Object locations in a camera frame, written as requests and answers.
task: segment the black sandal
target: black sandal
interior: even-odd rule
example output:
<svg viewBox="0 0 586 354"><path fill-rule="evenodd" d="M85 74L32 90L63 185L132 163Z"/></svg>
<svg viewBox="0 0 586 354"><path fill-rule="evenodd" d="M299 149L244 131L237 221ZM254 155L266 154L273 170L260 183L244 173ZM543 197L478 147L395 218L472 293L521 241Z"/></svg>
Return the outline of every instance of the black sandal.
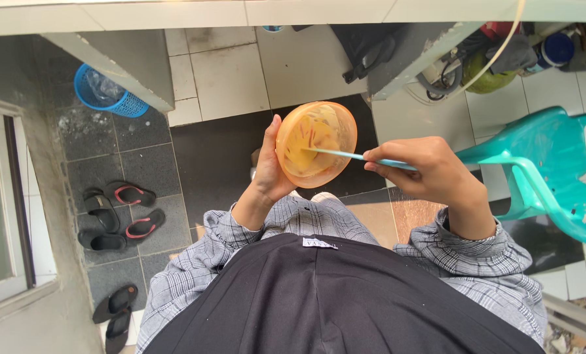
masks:
<svg viewBox="0 0 586 354"><path fill-rule="evenodd" d="M109 297L106 297L94 310L92 320L94 323L103 323L131 306L132 302L138 296L138 287L133 284L127 284L116 290Z"/></svg>
<svg viewBox="0 0 586 354"><path fill-rule="evenodd" d="M130 321L131 307L127 307L109 321L107 331L105 331L105 352L107 354L119 354L123 350L129 338Z"/></svg>
<svg viewBox="0 0 586 354"><path fill-rule="evenodd" d="M144 241L144 239L155 229L159 228L165 220L166 217L162 210L156 209L144 219L133 221L131 225L127 226L127 229L125 229L127 243L133 245Z"/></svg>
<svg viewBox="0 0 586 354"><path fill-rule="evenodd" d="M86 190L84 192L84 205L89 215L95 215L99 218L99 222L106 231L109 233L118 231L120 226L118 216L102 191L95 188Z"/></svg>
<svg viewBox="0 0 586 354"><path fill-rule="evenodd" d="M140 204L150 207L155 203L155 193L123 181L109 183L103 188L103 193L110 200L116 200L120 204Z"/></svg>
<svg viewBox="0 0 586 354"><path fill-rule="evenodd" d="M123 249L127 243L125 237L116 234L99 234L92 230L79 231L77 240L81 246L92 251L107 251Z"/></svg>

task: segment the clothing label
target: clothing label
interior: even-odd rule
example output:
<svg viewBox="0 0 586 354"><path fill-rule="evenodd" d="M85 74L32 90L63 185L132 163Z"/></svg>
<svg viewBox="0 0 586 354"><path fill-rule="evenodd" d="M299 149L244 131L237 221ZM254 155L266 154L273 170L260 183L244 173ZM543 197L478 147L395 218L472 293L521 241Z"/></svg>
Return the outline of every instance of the clothing label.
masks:
<svg viewBox="0 0 586 354"><path fill-rule="evenodd" d="M336 245L330 245L319 239L307 239L306 237L302 238L302 246L339 249Z"/></svg>

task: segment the white cable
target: white cable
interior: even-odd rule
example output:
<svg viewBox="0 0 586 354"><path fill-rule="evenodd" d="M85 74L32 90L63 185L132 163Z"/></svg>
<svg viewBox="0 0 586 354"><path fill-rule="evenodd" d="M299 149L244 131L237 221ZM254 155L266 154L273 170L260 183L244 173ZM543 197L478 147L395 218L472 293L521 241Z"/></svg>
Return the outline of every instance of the white cable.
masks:
<svg viewBox="0 0 586 354"><path fill-rule="evenodd" d="M496 54L493 55L492 59L487 63L487 65L485 65L481 69L481 71L478 72L478 74L475 77L472 77L472 80L470 80L467 84L463 85L459 90L452 92L451 94L448 94L442 100L434 101L434 102L424 100L423 98L417 96L417 94L411 90L411 88L408 86L408 84L406 84L405 87L407 89L408 94L411 95L411 97L413 97L416 101L422 103L423 105L434 106L434 105L439 105L447 100L453 99L454 97L459 95L461 92L463 92L467 88L469 88L476 80L478 80L479 77L481 77L481 75L485 74L485 72L490 68L490 66L492 66L493 62L496 61L496 59L498 59L498 57L501 55L502 51L505 50L505 47L509 43L509 40L511 40L511 36L514 35L514 32L516 32L516 28L518 28L518 25L520 24L520 17L522 17L522 12L524 11L525 4L526 4L526 0L518 0L518 8L516 10L516 19L514 20L514 24L511 26L511 30L509 31L509 35L507 35L507 38L505 38L505 41L502 42L501 47L498 49Z"/></svg>

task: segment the slipper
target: slipper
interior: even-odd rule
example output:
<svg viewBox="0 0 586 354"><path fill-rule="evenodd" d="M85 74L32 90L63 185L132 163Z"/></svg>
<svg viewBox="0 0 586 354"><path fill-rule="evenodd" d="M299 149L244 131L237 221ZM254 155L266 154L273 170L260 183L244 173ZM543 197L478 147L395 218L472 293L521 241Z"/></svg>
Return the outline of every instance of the slipper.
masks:
<svg viewBox="0 0 586 354"><path fill-rule="evenodd" d="M127 243L124 236L116 234L100 234L93 230L79 231L77 240L81 246L92 251L123 249Z"/></svg>
<svg viewBox="0 0 586 354"><path fill-rule="evenodd" d="M105 352L119 354L129 338L131 307L127 307L109 321L105 331Z"/></svg>
<svg viewBox="0 0 586 354"><path fill-rule="evenodd" d="M118 231L120 222L114 207L102 191L96 188L87 189L84 192L84 205L89 215L96 215L99 218L99 222L106 231L109 233Z"/></svg>
<svg viewBox="0 0 586 354"><path fill-rule="evenodd" d="M120 204L140 204L150 207L155 203L155 193L123 181L108 183L103 188L103 193L110 200L116 200Z"/></svg>
<svg viewBox="0 0 586 354"><path fill-rule="evenodd" d="M131 225L127 226L125 230L125 236L127 237L127 243L140 243L149 236L155 229L159 228L166 217L160 209L156 209L151 212L147 217L140 220L135 220Z"/></svg>
<svg viewBox="0 0 586 354"><path fill-rule="evenodd" d="M109 297L106 297L94 310L92 320L94 323L103 323L116 316L124 309L131 306L132 302L138 296L138 287L133 284L127 284L116 290Z"/></svg>

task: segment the gray checkered shirt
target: gray checkered shirt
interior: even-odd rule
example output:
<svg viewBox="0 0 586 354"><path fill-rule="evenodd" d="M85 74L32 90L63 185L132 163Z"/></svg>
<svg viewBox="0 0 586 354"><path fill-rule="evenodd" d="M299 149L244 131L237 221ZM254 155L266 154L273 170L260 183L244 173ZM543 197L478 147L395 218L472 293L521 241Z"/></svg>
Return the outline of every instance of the gray checkered shirt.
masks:
<svg viewBox="0 0 586 354"><path fill-rule="evenodd" d="M446 230L446 219L444 208L435 222L411 230L408 245L395 245L393 251L542 344L546 310L541 287L522 274L531 265L529 253L509 237L499 222L496 235L469 241ZM369 230L330 193L320 193L312 200L282 198L258 231L237 224L229 211L211 210L203 216L203 223L203 238L151 279L136 354L142 353L173 317L203 293L223 266L246 245L292 232L344 237L379 246Z"/></svg>

